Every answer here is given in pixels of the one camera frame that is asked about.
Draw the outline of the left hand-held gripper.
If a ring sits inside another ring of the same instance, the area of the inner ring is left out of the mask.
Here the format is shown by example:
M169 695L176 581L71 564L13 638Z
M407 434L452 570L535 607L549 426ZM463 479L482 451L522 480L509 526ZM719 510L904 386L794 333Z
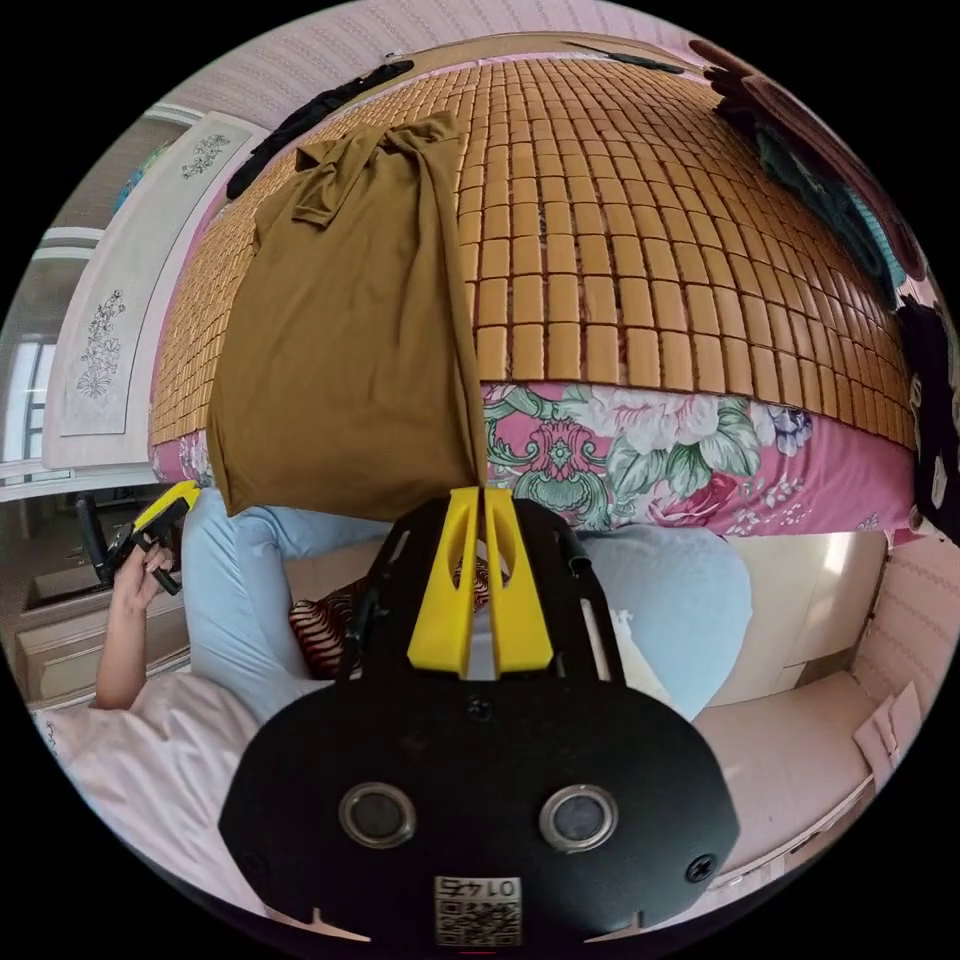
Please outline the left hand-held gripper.
M133 523L122 527L106 549L103 559L104 586L110 589L114 587L116 575L134 547L142 549L144 553L148 553L155 545L171 549L169 531L193 509L200 493L201 488L196 482L178 482L161 493ZM170 570L157 568L152 576L168 595L177 596L182 591L180 581Z

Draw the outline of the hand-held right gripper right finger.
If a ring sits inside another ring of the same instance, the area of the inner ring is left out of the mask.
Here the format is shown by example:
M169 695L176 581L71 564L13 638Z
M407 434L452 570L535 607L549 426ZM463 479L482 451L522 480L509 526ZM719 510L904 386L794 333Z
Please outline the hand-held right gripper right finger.
M495 675L544 672L553 646L512 493L487 489L484 517Z

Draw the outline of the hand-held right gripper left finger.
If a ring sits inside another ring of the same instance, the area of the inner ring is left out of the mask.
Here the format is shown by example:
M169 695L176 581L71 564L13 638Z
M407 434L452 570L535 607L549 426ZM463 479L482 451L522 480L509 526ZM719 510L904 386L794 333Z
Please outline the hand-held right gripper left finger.
M407 659L419 671L467 676L474 614L480 491L450 492L433 536L420 609Z

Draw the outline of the person's left hand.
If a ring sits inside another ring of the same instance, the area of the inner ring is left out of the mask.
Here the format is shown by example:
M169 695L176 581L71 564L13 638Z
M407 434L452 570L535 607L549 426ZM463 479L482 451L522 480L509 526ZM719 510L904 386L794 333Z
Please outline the person's left hand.
M128 627L143 619L154 597L162 587L157 572L170 572L174 564L172 551L160 543L144 549L134 545L114 578L108 622Z

